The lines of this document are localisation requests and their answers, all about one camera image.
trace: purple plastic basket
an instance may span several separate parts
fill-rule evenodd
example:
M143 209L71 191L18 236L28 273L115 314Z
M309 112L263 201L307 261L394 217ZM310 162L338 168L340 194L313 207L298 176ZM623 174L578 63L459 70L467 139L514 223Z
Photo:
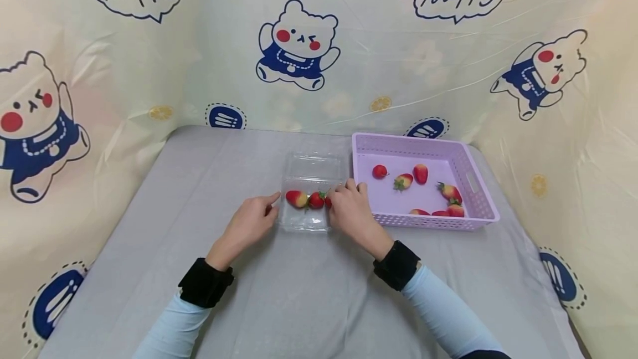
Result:
M370 208L374 219L382 225L476 230L500 219L470 150L462 142L355 133L352 135L352 163L357 183L368 184ZM389 173L382 180L372 176L372 168L379 163L385 165ZM427 165L427 183L419 185L414 181L406 191L394 190L394 178L402 173L412 173L417 163ZM465 218L409 214L415 208L429 213L446 208L445 198L436 189L437 182L458 188Z

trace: clear plastic container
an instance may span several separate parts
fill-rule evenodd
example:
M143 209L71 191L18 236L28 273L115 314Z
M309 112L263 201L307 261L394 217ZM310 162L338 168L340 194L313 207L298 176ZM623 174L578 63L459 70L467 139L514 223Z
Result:
M280 214L277 220L284 230L309 230L326 232L330 229L326 207L322 209L295 208L286 201L286 192L304 191L308 195L315 191L327 192L331 187L343 183L348 175L344 158L330 154L290 153L284 169L281 186Z

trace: bear's blue shirt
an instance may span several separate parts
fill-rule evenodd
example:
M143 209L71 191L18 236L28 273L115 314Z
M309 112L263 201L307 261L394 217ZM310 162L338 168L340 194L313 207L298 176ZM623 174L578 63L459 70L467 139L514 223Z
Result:
M69 148L76 144L80 131L78 125L71 120L62 109L55 120L55 132L41 140L34 141L31 136L26 139L3 139L4 161L0 166L4 170L13 170L11 183L17 184L26 178L33 177L66 156ZM51 156L47 146L58 146L58 153Z
M529 108L531 110L537 110L549 92L536 82L536 78L532 74L533 71L536 71L536 67L534 66L534 60L530 58L512 65L512 69L504 73L503 78L518 89L522 97L529 100ZM529 84L529 90L522 89L525 83Z
M287 52L274 42L263 53L264 57L259 62L279 73L290 75L293 78L317 79L322 76L319 67L321 57L305 58L305 61L293 60L287 57L285 55ZM289 71L290 65L294 67L293 72Z

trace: yellow flower print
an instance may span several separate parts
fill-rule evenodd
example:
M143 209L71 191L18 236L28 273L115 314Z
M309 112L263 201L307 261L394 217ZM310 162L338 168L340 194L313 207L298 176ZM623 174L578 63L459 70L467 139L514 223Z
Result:
M155 106L148 111L148 116L154 120L165 121L173 116L173 107L171 106Z
M392 106L392 99L387 96L376 98L370 103L370 111L381 112L386 111Z
M538 198L543 198L547 194L547 178L545 175L537 173L532 176L532 192Z

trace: cartoon bear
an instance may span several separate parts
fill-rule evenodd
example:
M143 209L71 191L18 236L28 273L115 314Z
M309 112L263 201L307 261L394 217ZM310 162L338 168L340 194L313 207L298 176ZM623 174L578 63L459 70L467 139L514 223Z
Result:
M332 45L338 24L331 14L310 14L300 1L288 1L279 20L265 23L259 31L259 47L264 54L257 63L259 79L268 83L281 79L311 91L321 89L326 82L323 71L341 54Z
M587 31L575 30L551 43L529 45L490 92L507 91L518 100L519 118L529 121L539 107L558 103L563 87L585 69L587 60L580 54L580 45L586 39Z
M37 203L68 161L86 156L89 135L73 120L66 83L55 82L38 52L0 69L0 94L0 169L12 171L16 199Z

